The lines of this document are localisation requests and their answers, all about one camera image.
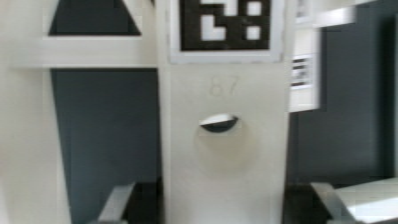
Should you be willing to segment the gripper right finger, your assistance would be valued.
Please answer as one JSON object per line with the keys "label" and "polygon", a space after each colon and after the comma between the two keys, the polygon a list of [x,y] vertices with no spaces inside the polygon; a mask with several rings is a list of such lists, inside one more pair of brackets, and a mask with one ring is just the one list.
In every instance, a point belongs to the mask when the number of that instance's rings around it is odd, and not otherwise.
{"label": "gripper right finger", "polygon": [[282,224],[324,224],[330,215],[307,182],[284,186]]}

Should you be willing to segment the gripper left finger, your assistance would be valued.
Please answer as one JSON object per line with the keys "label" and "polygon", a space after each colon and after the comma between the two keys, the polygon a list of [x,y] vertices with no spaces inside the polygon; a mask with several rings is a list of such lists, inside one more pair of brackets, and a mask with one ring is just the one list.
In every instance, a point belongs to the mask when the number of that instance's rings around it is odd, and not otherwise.
{"label": "gripper left finger", "polygon": [[113,187],[93,224],[161,224],[159,182]]}

